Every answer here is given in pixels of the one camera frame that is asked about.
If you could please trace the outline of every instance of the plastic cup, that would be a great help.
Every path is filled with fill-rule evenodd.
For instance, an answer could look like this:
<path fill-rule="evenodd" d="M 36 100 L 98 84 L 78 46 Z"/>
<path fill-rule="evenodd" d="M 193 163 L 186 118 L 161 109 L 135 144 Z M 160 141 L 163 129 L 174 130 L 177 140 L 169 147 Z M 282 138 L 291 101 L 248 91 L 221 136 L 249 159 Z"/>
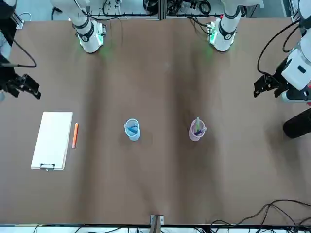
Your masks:
<path fill-rule="evenodd" d="M 205 124 L 203 121 L 199 120 L 200 121 L 200 130 L 204 129 L 205 128 Z M 194 120 L 192 123 L 191 123 L 191 126 L 190 126 L 190 129 L 189 129 L 189 138 L 194 141 L 194 142 L 197 142 L 200 140 L 201 137 L 203 137 L 203 135 L 205 134 L 206 131 L 203 131 L 202 133 L 200 133 L 199 135 L 195 135 L 194 133 L 196 132 L 196 120 Z"/>
<path fill-rule="evenodd" d="M 133 129 L 134 131 L 137 131 L 137 133 L 130 131 L 128 128 Z M 130 140 L 137 141 L 139 139 L 140 127 L 139 127 L 139 123 L 137 120 L 129 119 L 124 125 L 124 130 L 125 130 L 126 135 L 130 138 Z"/>

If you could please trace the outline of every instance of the brown table surface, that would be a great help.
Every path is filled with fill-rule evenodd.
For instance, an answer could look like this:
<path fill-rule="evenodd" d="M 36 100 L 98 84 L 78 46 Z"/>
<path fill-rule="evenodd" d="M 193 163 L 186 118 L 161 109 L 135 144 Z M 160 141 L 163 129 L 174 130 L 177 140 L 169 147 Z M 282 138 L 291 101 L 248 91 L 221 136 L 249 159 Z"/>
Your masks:
<path fill-rule="evenodd" d="M 289 23 L 241 20 L 230 51 L 218 53 L 188 19 L 123 21 L 123 30 L 116 20 L 95 54 L 82 50 L 70 22 L 25 24 L 16 40 L 38 67 L 16 71 L 36 79 L 42 97 L 7 95 L 0 105 L 0 223 L 148 224 L 150 214 L 166 224 L 234 223 L 275 199 L 311 202 L 310 135 L 282 132 L 307 105 L 282 103 L 272 91 L 253 97 L 257 58 Z M 262 69 L 274 72 L 285 58 L 288 33 L 268 48 Z M 10 60 L 31 62 L 16 45 Z M 63 171 L 31 170 L 44 111 L 73 112 Z M 208 132 L 192 142 L 197 116 Z M 137 142 L 124 133 L 132 117 Z M 294 219 L 311 215 L 279 207 Z M 291 224 L 276 210 L 266 223 Z"/>

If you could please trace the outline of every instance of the white paper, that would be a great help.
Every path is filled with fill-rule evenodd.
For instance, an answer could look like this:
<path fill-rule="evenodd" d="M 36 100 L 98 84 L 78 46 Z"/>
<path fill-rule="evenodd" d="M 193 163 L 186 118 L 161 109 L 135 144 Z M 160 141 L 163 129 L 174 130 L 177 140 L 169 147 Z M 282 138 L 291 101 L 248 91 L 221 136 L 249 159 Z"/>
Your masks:
<path fill-rule="evenodd" d="M 31 169 L 63 170 L 71 129 L 72 112 L 44 112 Z"/>

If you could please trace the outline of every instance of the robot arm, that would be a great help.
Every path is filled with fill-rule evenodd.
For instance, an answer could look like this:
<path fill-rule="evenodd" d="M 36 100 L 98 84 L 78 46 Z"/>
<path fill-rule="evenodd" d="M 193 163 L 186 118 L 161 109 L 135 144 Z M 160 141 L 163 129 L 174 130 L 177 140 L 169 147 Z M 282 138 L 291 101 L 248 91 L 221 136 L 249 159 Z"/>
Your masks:
<path fill-rule="evenodd" d="M 66 14 L 73 23 L 80 45 L 88 53 L 93 53 L 104 44 L 106 27 L 91 20 L 86 12 L 89 0 L 50 0 L 51 4 Z"/>
<path fill-rule="evenodd" d="M 222 0 L 224 15 L 215 21 L 213 36 L 209 38 L 210 44 L 218 51 L 227 51 L 233 43 L 241 19 L 240 6 L 252 6 L 260 2 L 261 0 Z"/>
<path fill-rule="evenodd" d="M 12 34 L 15 32 L 17 26 L 12 20 L 15 7 L 16 0 L 0 0 L 0 30 L 10 44 L 14 41 L 24 50 L 21 45 L 14 40 Z M 26 91 L 37 99 L 40 99 L 41 93 L 39 92 L 39 84 L 29 75 L 24 74 L 23 76 L 19 76 L 14 70 L 15 67 L 36 67 L 34 59 L 27 52 L 26 54 L 32 59 L 34 65 L 12 64 L 0 54 L 0 101 L 4 100 L 3 91 L 10 93 L 14 97 L 18 97 L 20 91 Z"/>
<path fill-rule="evenodd" d="M 254 97 L 264 91 L 275 90 L 285 102 L 311 102 L 311 5 L 309 0 L 300 0 L 300 27 L 306 29 L 289 56 L 279 65 L 274 75 L 263 75 L 254 84 Z"/>

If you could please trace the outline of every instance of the pen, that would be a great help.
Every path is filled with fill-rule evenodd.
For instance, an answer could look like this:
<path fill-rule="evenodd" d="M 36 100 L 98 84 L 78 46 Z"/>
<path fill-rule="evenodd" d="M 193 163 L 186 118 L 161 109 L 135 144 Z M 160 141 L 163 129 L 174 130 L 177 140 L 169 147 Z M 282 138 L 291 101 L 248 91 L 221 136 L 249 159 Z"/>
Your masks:
<path fill-rule="evenodd" d="M 74 126 L 74 134 L 73 134 L 73 140 L 72 140 L 72 148 L 76 149 L 76 142 L 77 142 L 77 136 L 78 136 L 78 128 L 79 124 L 75 124 Z"/>
<path fill-rule="evenodd" d="M 204 132 L 206 131 L 206 129 L 207 129 L 207 128 L 205 127 L 205 128 L 203 128 L 203 129 L 201 129 L 201 130 L 195 132 L 194 135 L 195 135 L 195 136 L 198 136 L 199 134 L 204 133 Z"/>

